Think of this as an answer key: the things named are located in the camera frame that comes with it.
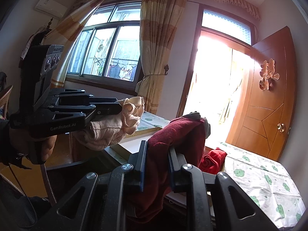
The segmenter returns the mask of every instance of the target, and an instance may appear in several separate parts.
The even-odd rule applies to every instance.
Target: wicker chair
[[[13,85],[6,87],[0,92],[0,108],[3,107],[3,116],[6,118],[7,115],[7,106],[9,104],[9,97],[12,91]]]

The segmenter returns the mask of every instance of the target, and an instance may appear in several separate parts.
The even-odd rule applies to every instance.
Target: air conditioner
[[[67,7],[54,0],[39,0],[34,10],[60,19],[64,16]]]

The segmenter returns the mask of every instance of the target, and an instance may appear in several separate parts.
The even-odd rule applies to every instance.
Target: door knob
[[[280,131],[280,132],[283,132],[284,130],[285,130],[285,125],[283,124],[283,123],[279,123],[278,125],[277,125],[277,129]]]

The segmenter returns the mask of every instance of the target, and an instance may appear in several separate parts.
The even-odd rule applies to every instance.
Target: windowsill
[[[69,82],[76,82],[76,83],[85,84],[88,86],[97,87],[101,89],[112,90],[112,91],[127,94],[127,95],[137,96],[137,93],[134,90],[102,84],[97,81],[93,81],[91,79],[79,77],[76,75],[67,74],[65,80]]]

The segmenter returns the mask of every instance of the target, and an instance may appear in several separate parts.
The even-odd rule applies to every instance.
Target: dark red cloth
[[[168,176],[169,147],[173,145],[175,151],[183,154],[188,163],[198,167],[204,155],[205,135],[202,118],[194,120],[180,117],[148,140],[144,191],[128,197],[136,210],[135,221],[150,221],[163,209],[163,197],[171,192]]]
[[[226,156],[227,153],[220,148],[211,150],[207,155],[202,157],[199,169],[202,172],[215,175],[220,171],[220,168],[224,164]]]

